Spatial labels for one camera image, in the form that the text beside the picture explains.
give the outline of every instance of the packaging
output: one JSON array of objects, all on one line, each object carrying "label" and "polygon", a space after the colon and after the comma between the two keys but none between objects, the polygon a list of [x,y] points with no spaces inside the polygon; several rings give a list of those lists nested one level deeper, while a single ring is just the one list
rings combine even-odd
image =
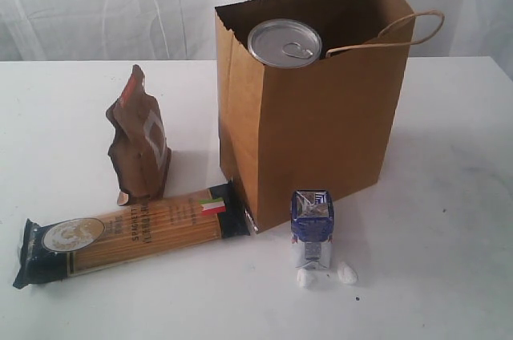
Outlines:
[{"label": "packaging", "polygon": [[231,183],[48,226],[27,220],[14,287],[248,234],[244,205]]},{"label": "packaging", "polygon": [[171,149],[157,100],[144,91],[144,73],[134,65],[121,96],[107,109],[115,128],[109,148],[118,175],[118,204],[132,204],[164,194]]},{"label": "packaging", "polygon": [[297,190],[290,212],[294,265],[328,269],[335,222],[331,196],[325,190]]},{"label": "packaging", "polygon": [[[252,0],[216,8],[220,166],[260,231],[289,219],[294,189],[326,188],[337,200],[376,183],[414,20],[388,26],[412,13],[404,0]],[[280,69],[253,58],[250,30],[276,18],[312,27],[321,59]],[[372,43],[401,46],[325,57]]]}]

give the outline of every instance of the tin can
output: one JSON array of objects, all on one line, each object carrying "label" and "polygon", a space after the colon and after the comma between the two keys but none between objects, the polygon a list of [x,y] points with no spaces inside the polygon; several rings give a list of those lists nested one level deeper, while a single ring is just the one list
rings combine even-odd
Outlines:
[{"label": "tin can", "polygon": [[310,26],[292,19],[273,19],[255,26],[248,36],[253,57],[271,67],[298,68],[321,56],[322,41]]},{"label": "tin can", "polygon": [[296,268],[328,269],[335,216],[326,190],[297,190],[290,204]]}]

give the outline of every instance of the tabletop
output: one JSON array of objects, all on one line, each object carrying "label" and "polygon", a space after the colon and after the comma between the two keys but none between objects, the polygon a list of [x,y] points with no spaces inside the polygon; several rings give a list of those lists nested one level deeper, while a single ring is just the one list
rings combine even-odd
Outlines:
[{"label": "tabletop", "polygon": [[[511,338],[513,82],[488,57],[408,61],[380,180],[335,203],[332,269],[310,289],[288,224],[13,288],[27,217],[117,208],[105,110],[131,65],[0,63],[0,338]],[[167,195],[223,183],[215,61],[139,65],[173,149]]]}]

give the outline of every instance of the pull tab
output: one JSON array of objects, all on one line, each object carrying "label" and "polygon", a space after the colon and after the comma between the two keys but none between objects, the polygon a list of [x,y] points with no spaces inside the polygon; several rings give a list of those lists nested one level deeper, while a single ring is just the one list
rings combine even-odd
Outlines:
[{"label": "pull tab", "polygon": [[286,55],[299,59],[310,59],[313,52],[310,49],[304,49],[299,43],[291,42],[284,45],[281,49]]}]

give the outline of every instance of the white pebble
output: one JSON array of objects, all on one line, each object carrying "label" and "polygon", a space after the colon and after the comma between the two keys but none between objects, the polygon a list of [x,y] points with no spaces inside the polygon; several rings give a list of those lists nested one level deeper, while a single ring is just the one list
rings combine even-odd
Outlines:
[{"label": "white pebble", "polygon": [[347,265],[344,261],[338,264],[337,268],[338,278],[342,284],[352,285],[358,281],[358,275],[354,272],[353,268]]},{"label": "white pebble", "polygon": [[308,288],[312,285],[315,279],[315,274],[306,269],[301,268],[297,271],[297,284],[301,288]]}]

